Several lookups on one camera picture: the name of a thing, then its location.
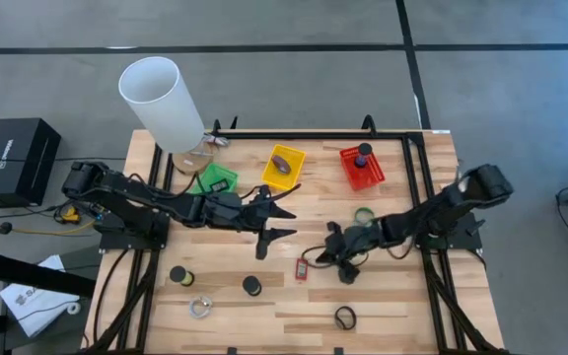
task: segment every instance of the yellow cable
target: yellow cable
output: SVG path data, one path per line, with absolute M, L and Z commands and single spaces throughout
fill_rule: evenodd
M 94 224 L 94 221 L 91 221 L 83 226 L 80 226 L 76 229 L 73 230 L 69 230 L 69 231 L 56 231 L 56 232 L 45 232 L 45 231 L 33 231 L 33 230 L 25 230 L 25 229 L 17 229 L 17 228 L 13 228 L 12 232 L 16 232 L 16 233 L 24 233 L 24 234 L 38 234 L 38 235 L 48 235 L 48 236 L 52 236 L 52 235 L 56 235 L 56 236 L 66 236 L 68 234 L 72 234 L 72 233 L 76 233 L 76 232 L 80 232 L 86 228 L 91 227 Z

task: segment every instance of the black line on floor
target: black line on floor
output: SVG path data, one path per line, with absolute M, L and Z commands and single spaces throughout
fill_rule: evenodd
M 404 50 L 391 43 L 309 43 L 309 44 L 238 44 L 174 45 L 132 47 L 8 47 L 0 54 L 149 54 L 149 53 L 273 53 L 273 52 L 348 52 Z
M 415 44 L 415 51 L 534 51 L 568 50 L 568 43 Z
M 420 114 L 420 125 L 422 129 L 431 129 L 429 110 L 426 108 L 424 88 L 422 87 L 422 78 L 420 78 L 420 69 L 418 68 L 418 60 L 415 56 L 413 38 L 411 37 L 411 27 L 409 26 L 409 19 L 406 15 L 404 0 L 395 0 L 395 6 L 398 10 L 398 17 L 400 19 L 400 29 L 402 30 L 404 51 L 406 52 L 406 63 L 409 66 L 411 87 L 413 88 L 413 94 L 418 100 L 417 105 Z

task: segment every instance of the green tape roll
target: green tape roll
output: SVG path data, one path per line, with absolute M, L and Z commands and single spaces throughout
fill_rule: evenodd
M 354 224 L 357 226 L 371 226 L 374 219 L 374 211 L 367 207 L 361 207 L 354 212 Z

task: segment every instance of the red object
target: red object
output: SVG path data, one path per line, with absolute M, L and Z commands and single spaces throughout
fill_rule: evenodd
M 374 153 L 367 156 L 367 164 L 363 168 L 357 168 L 354 160 L 359 156 L 359 147 L 344 149 L 339 152 L 341 166 L 354 190 L 372 187 L 385 181 L 385 175 Z
M 297 265 L 295 265 L 295 279 L 306 281 L 308 277 L 308 263 L 299 258 L 297 259 Z

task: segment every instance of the black cylinder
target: black cylinder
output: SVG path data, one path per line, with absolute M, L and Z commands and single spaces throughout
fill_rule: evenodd
M 194 274 L 185 270 L 183 266 L 175 266 L 170 270 L 170 279 L 182 286 L 189 286 L 194 283 Z
M 243 288 L 250 296 L 257 296 L 262 292 L 262 285 L 255 276 L 247 276 L 243 281 Z
M 372 146 L 368 143 L 359 145 L 359 155 L 354 159 L 354 165 L 357 168 L 363 168 L 367 165 L 367 156 L 372 154 Z

